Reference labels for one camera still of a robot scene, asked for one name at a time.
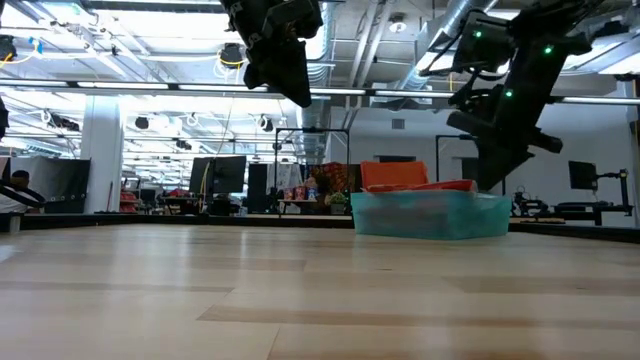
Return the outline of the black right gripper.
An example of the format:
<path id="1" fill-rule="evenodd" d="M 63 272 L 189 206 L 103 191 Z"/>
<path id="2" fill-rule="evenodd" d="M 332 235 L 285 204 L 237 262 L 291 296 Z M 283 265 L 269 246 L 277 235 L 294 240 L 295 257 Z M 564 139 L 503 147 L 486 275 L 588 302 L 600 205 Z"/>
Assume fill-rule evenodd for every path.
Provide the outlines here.
<path id="1" fill-rule="evenodd" d="M 542 133 L 537 122 L 567 57 L 568 45 L 557 39 L 524 44 L 502 85 L 486 90 L 478 100 L 468 99 L 449 116 L 449 126 L 479 143 L 479 190 L 491 190 L 532 158 L 531 146 L 552 153 L 562 150 L 562 141 Z"/>

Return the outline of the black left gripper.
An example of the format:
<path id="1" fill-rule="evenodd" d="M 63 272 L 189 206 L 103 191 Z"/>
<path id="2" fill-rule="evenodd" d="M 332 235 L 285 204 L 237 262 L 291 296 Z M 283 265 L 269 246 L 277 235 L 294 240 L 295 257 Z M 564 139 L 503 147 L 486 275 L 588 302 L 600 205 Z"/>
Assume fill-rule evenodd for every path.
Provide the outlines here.
<path id="1" fill-rule="evenodd" d="M 230 28 L 247 49 L 274 46 L 259 63 L 249 63 L 243 81 L 248 89 L 266 83 L 296 105 L 311 105 L 304 41 L 324 25 L 318 0 L 220 0 Z"/>

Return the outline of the red popcorn bag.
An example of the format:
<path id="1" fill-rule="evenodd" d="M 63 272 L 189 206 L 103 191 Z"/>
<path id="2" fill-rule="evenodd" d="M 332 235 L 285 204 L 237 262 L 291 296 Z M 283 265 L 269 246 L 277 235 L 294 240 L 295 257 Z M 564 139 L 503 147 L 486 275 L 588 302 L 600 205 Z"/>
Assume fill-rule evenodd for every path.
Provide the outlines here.
<path id="1" fill-rule="evenodd" d="M 435 190 L 452 190 L 462 192 L 476 192 L 477 185 L 474 180 L 453 180 L 445 182 L 436 182 L 429 184 L 418 185 L 371 185 L 365 188 L 366 192 L 371 193 L 386 193 L 386 192 L 399 192 L 399 191 L 435 191 Z"/>

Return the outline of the black overhead light bar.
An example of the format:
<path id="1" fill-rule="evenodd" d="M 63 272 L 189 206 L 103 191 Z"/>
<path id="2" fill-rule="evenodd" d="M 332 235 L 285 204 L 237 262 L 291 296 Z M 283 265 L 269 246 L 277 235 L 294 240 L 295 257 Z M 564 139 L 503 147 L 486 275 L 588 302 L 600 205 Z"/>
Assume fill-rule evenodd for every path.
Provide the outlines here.
<path id="1" fill-rule="evenodd" d="M 145 83 L 118 81 L 74 81 L 49 79 L 12 79 L 0 78 L 0 89 L 16 91 L 50 91 L 64 93 L 113 93 L 126 95 L 171 95 L 171 96 L 213 96 L 214 94 L 246 95 L 248 97 L 280 96 L 275 89 L 259 86 L 249 89 L 235 84 L 179 84 L 179 83 Z M 312 97 L 387 97 L 417 99 L 448 99 L 453 93 L 442 91 L 412 91 L 360 88 L 327 88 L 311 87 Z"/>

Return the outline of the teal plastic basket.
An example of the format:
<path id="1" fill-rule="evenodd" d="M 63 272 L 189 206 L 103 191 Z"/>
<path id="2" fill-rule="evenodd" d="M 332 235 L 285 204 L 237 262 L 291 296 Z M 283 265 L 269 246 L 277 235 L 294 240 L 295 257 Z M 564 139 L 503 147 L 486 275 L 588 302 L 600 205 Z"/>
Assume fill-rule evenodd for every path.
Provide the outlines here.
<path id="1" fill-rule="evenodd" d="M 455 190 L 354 193 L 355 231 L 360 235 L 461 240 L 508 232 L 508 197 Z"/>

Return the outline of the small black monitor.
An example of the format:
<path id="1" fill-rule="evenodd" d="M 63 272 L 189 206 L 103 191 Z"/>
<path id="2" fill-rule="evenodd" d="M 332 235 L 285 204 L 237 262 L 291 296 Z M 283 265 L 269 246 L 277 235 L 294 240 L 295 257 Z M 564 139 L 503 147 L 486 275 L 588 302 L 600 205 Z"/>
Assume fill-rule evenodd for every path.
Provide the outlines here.
<path id="1" fill-rule="evenodd" d="M 570 187 L 575 190 L 598 189 L 598 174 L 594 163 L 569 161 Z"/>

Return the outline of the orange board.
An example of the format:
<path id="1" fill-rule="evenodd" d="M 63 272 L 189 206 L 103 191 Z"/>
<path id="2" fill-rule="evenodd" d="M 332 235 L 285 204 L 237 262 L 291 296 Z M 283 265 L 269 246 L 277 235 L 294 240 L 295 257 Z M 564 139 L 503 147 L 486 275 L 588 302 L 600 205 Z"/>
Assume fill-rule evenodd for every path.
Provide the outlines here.
<path id="1" fill-rule="evenodd" d="M 363 189 L 368 192 L 404 190 L 429 183 L 424 162 L 370 162 L 360 164 Z"/>

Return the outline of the black low bench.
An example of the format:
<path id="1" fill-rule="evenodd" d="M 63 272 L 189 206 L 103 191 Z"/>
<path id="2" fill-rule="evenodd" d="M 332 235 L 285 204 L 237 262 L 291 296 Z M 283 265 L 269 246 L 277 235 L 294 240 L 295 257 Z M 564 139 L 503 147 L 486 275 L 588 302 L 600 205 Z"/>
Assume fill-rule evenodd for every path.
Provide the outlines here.
<path id="1" fill-rule="evenodd" d="M 631 205 L 615 205 L 608 202 L 568 202 L 554 206 L 553 216 L 570 221 L 593 222 L 595 226 L 603 225 L 604 213 L 633 214 Z"/>

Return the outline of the black computer monitor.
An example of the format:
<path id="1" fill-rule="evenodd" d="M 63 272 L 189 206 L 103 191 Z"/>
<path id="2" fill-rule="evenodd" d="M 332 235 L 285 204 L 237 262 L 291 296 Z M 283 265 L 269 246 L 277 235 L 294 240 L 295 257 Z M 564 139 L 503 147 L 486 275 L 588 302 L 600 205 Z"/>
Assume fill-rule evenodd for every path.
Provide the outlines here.
<path id="1" fill-rule="evenodd" d="M 242 193 L 246 167 L 245 156 L 194 158 L 189 191 L 207 196 Z"/>

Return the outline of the black tall cabinet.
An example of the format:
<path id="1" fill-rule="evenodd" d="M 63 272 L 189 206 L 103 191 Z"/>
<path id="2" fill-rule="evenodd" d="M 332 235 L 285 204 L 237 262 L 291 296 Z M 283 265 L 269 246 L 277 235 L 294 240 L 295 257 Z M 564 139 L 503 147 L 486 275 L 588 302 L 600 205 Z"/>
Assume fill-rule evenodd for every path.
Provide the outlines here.
<path id="1" fill-rule="evenodd" d="M 267 164 L 250 164 L 248 172 L 247 208 L 250 214 L 267 209 Z"/>

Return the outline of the dark red patterned panel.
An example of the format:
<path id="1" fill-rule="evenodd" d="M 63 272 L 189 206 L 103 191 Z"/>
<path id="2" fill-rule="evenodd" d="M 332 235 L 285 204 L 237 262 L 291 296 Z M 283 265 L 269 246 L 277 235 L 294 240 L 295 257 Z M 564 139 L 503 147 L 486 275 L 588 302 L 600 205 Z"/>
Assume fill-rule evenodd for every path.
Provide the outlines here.
<path id="1" fill-rule="evenodd" d="M 358 193 L 362 191 L 359 164 L 330 162 L 310 167 L 310 176 L 315 179 L 321 194 Z"/>

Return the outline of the colourful snack box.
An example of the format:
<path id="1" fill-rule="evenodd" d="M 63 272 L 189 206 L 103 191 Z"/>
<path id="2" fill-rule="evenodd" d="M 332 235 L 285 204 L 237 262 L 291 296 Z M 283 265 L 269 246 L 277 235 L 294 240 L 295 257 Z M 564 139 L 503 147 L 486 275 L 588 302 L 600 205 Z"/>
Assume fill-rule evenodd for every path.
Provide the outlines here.
<path id="1" fill-rule="evenodd" d="M 286 201 L 315 201 L 316 198 L 316 187 L 297 186 L 284 190 L 284 199 Z"/>

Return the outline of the white pillar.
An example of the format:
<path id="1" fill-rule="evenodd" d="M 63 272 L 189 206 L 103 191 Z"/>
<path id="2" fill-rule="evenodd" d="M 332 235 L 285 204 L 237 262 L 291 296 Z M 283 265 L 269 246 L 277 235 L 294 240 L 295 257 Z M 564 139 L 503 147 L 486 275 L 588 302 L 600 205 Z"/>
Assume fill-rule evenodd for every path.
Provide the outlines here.
<path id="1" fill-rule="evenodd" d="M 90 161 L 84 212 L 119 210 L 125 118 L 119 99 L 87 96 L 81 158 Z"/>

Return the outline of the dark partition screen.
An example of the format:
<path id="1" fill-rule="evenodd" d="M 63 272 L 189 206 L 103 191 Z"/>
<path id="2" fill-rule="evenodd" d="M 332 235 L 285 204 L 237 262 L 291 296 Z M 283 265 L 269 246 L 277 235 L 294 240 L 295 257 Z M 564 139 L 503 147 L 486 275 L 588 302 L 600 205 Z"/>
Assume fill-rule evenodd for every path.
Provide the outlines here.
<path id="1" fill-rule="evenodd" d="M 46 200 L 45 214 L 84 212 L 91 162 L 82 159 L 14 157 L 10 172 L 24 170 L 30 175 L 29 188 Z"/>

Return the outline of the person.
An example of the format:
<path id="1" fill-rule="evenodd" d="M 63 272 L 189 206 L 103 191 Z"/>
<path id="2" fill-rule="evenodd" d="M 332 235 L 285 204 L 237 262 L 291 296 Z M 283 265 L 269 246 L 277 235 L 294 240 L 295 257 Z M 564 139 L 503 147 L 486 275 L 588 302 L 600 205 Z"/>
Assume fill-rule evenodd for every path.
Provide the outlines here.
<path id="1" fill-rule="evenodd" d="M 29 188 L 30 174 L 25 170 L 17 170 L 10 177 L 10 183 Z M 0 214 L 4 213 L 43 213 L 42 208 L 33 208 L 20 204 L 4 195 L 0 195 Z"/>

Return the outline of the black metal frame stand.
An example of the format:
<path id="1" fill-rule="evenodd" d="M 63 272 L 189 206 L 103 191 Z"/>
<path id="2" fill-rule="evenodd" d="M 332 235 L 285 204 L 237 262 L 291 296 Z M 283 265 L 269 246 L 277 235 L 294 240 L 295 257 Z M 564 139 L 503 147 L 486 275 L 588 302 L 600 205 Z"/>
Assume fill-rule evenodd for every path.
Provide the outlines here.
<path id="1" fill-rule="evenodd" d="M 478 151 L 471 135 L 435 137 L 436 180 L 476 179 Z"/>
<path id="2" fill-rule="evenodd" d="M 347 175 L 346 175 L 346 187 L 344 188 L 344 193 L 346 195 L 346 199 L 347 201 L 350 201 L 350 197 L 351 197 L 351 186 L 349 183 L 349 176 L 350 176 L 350 169 L 349 169 L 349 163 L 351 160 L 351 138 L 350 138 L 350 131 L 348 129 L 344 129 L 344 128 L 318 128 L 315 126 L 311 126 L 311 127 L 300 127 L 300 128 L 292 128 L 292 127 L 285 127 L 285 128 L 276 128 L 275 129 L 275 141 L 273 143 L 273 150 L 274 150 L 274 190 L 277 190 L 277 181 L 278 181 L 278 165 L 280 164 L 280 160 L 279 160 L 279 151 L 281 148 L 281 142 L 279 141 L 279 134 L 281 132 L 288 132 L 289 135 L 293 135 L 296 132 L 300 132 L 303 134 L 319 134 L 319 133 L 343 133 L 346 137 L 346 143 L 344 144 L 345 148 L 346 148 L 346 171 L 347 171 Z"/>

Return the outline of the silver ribbed ventilation duct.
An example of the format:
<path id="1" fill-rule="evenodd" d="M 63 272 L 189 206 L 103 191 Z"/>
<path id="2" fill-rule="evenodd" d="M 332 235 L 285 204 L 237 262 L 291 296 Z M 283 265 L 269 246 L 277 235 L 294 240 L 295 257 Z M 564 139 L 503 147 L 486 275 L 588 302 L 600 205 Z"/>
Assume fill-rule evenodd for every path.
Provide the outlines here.
<path id="1" fill-rule="evenodd" d="M 324 25 L 317 35 L 306 45 L 307 73 L 311 87 L 328 87 L 331 67 L 331 35 L 333 34 L 334 5 L 322 3 L 320 6 Z M 300 128 L 327 128 L 328 108 L 326 101 L 313 98 L 307 108 L 297 109 L 297 124 Z M 326 144 L 325 133 L 298 133 L 296 146 L 300 151 L 299 160 L 306 164 L 319 164 L 324 159 Z"/>

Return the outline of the silver smooth ventilation duct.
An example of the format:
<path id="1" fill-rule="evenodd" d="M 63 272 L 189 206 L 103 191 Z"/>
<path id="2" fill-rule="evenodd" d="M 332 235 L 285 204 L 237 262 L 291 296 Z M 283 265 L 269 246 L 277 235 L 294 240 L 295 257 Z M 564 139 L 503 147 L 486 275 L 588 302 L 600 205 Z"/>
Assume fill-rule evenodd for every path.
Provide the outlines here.
<path id="1" fill-rule="evenodd" d="M 431 70 L 435 69 L 434 58 L 456 37 L 468 13 L 471 10 L 487 12 L 498 2 L 499 0 L 449 0 L 442 15 L 422 26 L 414 45 L 414 64 L 396 88 L 402 90 L 423 88 L 427 78 L 420 76 L 419 73 L 429 64 L 432 65 Z"/>

